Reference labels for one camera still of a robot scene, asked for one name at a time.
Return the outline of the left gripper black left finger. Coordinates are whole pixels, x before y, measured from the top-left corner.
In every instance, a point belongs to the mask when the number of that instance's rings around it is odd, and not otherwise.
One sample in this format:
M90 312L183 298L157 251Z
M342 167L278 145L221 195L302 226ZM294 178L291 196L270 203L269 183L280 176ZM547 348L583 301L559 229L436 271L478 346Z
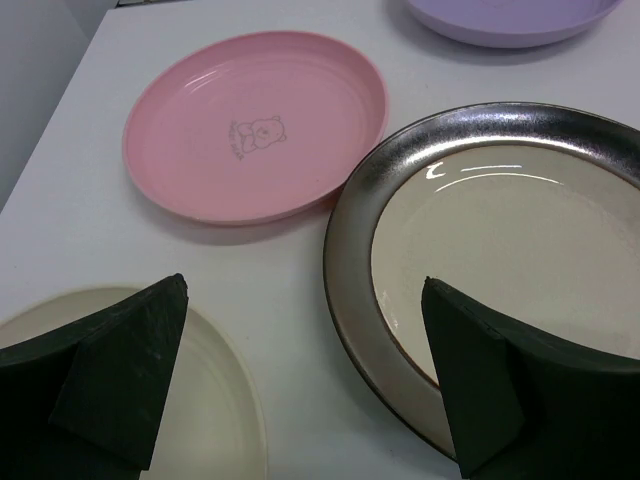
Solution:
M2 349L2 478L149 470L187 311L187 283L174 274Z

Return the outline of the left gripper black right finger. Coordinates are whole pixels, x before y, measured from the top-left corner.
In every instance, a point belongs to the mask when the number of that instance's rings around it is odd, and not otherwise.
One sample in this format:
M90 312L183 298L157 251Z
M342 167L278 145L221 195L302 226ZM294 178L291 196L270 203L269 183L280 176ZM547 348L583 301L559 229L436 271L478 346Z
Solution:
M422 316L466 479L635 479L639 363L429 278Z

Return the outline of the cream plastic plate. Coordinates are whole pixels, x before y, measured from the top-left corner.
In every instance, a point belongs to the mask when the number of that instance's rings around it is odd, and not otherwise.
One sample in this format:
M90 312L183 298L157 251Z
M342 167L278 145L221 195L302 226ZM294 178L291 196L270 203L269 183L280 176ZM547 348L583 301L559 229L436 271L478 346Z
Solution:
M1 317L4 347L30 339L135 293L102 286L41 300ZM228 336L205 315L187 313L164 414L143 479L265 479L268 448L257 391Z

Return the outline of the pink plastic bear plate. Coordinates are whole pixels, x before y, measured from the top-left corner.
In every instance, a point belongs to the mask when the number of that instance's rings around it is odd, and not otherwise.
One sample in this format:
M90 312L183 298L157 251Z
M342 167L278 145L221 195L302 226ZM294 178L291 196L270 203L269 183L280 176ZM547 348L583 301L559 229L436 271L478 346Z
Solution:
M180 59L132 107L122 159L176 215L247 225L332 195L382 139L386 82L356 48L302 31L229 38Z

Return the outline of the lilac plastic plate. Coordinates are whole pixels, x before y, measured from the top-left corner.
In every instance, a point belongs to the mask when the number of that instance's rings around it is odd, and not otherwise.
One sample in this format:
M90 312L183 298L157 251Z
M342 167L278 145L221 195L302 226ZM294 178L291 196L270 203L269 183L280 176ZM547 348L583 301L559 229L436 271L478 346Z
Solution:
M620 3L600 0L408 0L411 14L449 39L480 47L521 49L572 38Z

